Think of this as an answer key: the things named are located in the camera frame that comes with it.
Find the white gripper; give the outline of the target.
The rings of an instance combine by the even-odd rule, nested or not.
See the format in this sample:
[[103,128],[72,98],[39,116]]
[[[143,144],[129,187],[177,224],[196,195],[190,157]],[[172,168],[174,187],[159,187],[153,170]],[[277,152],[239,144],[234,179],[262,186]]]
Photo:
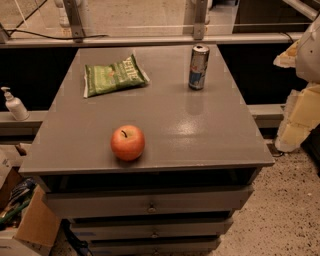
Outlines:
[[320,124],[320,16],[300,38],[273,61],[281,68],[295,68],[296,75],[309,83],[301,91],[292,90],[284,108],[275,147],[282,152],[292,152]]

